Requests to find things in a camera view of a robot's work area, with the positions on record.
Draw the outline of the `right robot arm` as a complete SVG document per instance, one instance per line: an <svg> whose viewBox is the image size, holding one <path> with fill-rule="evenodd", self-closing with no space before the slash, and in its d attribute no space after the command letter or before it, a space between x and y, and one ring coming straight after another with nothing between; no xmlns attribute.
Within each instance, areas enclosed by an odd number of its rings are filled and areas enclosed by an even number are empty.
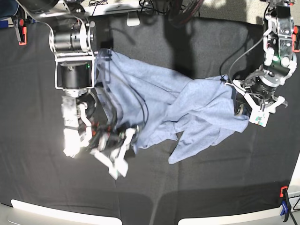
<svg viewBox="0 0 300 225"><path fill-rule="evenodd" d="M74 158L88 151L117 179L125 177L125 154L138 127L116 129L117 114L108 90L100 88L103 107L112 113L106 125L94 120L99 104L92 93L96 81L96 26L79 0L21 0L28 15L50 28L49 47L55 58L55 88L65 92L61 110L64 119L64 154Z"/></svg>

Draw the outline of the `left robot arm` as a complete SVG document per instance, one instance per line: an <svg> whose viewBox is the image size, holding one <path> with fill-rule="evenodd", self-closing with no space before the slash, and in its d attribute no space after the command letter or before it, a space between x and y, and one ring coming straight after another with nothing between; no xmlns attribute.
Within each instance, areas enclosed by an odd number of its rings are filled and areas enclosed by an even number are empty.
<svg viewBox="0 0 300 225"><path fill-rule="evenodd" d="M263 64L246 78L233 79L227 73L226 84L235 88L244 100L236 106L236 115L249 110L249 122L265 127L269 116L280 105L288 103L283 96L275 96L297 68L295 43L297 27L291 15L293 0L269 0L263 17L263 35L254 45L262 44Z"/></svg>

